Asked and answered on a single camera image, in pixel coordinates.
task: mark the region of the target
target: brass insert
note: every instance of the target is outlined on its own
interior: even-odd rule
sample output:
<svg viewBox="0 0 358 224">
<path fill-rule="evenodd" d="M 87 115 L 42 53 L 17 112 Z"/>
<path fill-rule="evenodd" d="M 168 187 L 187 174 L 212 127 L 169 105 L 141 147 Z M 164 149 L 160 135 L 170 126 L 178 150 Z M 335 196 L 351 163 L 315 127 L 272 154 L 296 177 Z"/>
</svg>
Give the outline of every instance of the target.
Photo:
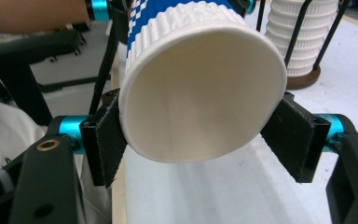
<svg viewBox="0 0 358 224">
<path fill-rule="evenodd" d="M 52 140 L 46 140 L 39 144 L 36 148 L 39 151 L 49 151 L 54 148 L 56 148 L 60 144 L 60 141 L 52 139 Z"/>
</svg>

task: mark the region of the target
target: blue and white cup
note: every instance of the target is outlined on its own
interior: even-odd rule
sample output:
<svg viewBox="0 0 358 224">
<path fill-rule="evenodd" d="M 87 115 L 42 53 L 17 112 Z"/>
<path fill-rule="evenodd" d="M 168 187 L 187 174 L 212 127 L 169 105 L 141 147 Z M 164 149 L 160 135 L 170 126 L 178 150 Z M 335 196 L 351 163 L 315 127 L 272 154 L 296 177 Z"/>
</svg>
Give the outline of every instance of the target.
<svg viewBox="0 0 358 224">
<path fill-rule="evenodd" d="M 257 136 L 282 99 L 279 51 L 226 0 L 138 0 L 131 7 L 123 133 L 140 155 L 204 161 Z"/>
</svg>

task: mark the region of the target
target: cup base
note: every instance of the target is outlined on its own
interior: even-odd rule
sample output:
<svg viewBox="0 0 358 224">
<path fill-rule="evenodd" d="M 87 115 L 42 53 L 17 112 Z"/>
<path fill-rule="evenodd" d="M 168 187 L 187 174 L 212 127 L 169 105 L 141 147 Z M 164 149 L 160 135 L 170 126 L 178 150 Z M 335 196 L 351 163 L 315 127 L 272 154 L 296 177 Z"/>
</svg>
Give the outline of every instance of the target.
<svg viewBox="0 0 358 224">
<path fill-rule="evenodd" d="M 287 78 L 286 89 L 289 91 L 300 90 L 307 88 L 313 85 L 319 78 L 321 74 L 321 66 L 318 66 L 317 69 L 310 71 L 305 76 L 301 77 L 289 77 Z"/>
</svg>

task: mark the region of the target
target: white table surface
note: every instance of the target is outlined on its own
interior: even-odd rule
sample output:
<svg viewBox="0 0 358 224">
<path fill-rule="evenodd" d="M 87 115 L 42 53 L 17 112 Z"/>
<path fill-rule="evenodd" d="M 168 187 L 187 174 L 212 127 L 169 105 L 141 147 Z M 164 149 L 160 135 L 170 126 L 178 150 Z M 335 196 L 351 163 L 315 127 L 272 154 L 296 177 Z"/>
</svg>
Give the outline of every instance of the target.
<svg viewBox="0 0 358 224">
<path fill-rule="evenodd" d="M 255 28 L 257 10 L 246 20 Z M 344 114 L 358 130 L 358 25 L 341 22 L 321 68 L 316 84 L 291 93 L 311 113 Z M 224 157 L 189 164 L 149 161 L 127 148 L 126 219 L 130 224 L 330 223 L 325 185 L 336 160 L 324 153 L 313 183 L 297 184 L 260 136 Z"/>
</svg>

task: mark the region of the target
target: stacked paper cups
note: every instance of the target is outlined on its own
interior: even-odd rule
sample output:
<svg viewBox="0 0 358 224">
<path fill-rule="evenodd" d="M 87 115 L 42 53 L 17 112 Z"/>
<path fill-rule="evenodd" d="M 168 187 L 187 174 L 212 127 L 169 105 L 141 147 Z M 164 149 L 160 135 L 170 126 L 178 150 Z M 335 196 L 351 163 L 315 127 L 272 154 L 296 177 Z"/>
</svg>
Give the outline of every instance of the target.
<svg viewBox="0 0 358 224">
<path fill-rule="evenodd" d="M 273 0 L 268 14 L 266 36 L 284 58 L 305 0 Z M 305 15 L 287 66 L 287 76 L 308 74 L 316 61 L 320 48 L 329 32 L 337 11 L 338 0 L 313 0 Z"/>
</svg>

